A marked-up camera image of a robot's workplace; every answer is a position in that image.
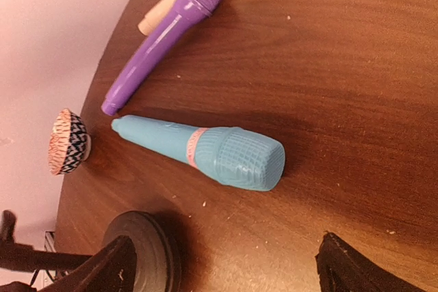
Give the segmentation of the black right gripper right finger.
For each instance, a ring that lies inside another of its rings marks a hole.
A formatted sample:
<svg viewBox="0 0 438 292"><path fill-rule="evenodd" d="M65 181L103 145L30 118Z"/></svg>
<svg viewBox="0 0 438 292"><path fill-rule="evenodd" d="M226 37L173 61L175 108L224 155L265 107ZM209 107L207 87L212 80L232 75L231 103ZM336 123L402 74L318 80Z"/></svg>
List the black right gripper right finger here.
<svg viewBox="0 0 438 292"><path fill-rule="evenodd" d="M323 236L315 259L322 291L421 291L379 267L332 232Z"/></svg>

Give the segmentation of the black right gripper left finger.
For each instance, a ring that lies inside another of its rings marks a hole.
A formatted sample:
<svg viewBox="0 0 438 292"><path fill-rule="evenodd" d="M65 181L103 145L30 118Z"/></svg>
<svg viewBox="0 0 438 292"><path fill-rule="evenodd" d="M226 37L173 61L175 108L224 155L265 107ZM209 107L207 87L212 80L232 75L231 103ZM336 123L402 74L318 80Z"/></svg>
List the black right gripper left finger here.
<svg viewBox="0 0 438 292"><path fill-rule="evenodd" d="M43 291L133 291L136 262L132 240L128 236L119 236Z"/></svg>

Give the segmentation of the blue microphone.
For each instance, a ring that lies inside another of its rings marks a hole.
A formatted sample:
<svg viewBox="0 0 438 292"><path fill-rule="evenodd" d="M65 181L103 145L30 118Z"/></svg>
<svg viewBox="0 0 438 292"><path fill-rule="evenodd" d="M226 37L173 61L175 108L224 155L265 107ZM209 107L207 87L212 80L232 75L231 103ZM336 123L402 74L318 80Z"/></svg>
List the blue microphone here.
<svg viewBox="0 0 438 292"><path fill-rule="evenodd" d="M239 127L200 128L127 115L112 120L112 130L222 185L240 189L270 191L285 167L282 143Z"/></svg>

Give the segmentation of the purple microphone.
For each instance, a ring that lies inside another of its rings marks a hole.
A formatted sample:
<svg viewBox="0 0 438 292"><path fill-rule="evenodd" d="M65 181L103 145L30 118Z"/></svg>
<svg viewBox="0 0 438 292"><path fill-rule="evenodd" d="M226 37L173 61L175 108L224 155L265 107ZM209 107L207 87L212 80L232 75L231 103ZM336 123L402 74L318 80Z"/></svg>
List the purple microphone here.
<svg viewBox="0 0 438 292"><path fill-rule="evenodd" d="M125 106L142 82L194 25L211 16L221 0L175 0L159 25L140 45L113 82L101 106L113 116Z"/></svg>

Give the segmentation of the black stand with blue microphone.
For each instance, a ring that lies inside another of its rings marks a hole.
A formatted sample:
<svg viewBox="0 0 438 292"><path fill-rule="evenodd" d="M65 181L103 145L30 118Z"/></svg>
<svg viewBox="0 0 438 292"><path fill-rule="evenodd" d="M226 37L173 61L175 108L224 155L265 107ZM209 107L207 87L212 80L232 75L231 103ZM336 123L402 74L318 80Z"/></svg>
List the black stand with blue microphone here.
<svg viewBox="0 0 438 292"><path fill-rule="evenodd" d="M16 216L1 216L1 267L12 271L56 271L45 291L178 291L181 261L174 241L146 212L115 217L94 255L35 250L14 238Z"/></svg>

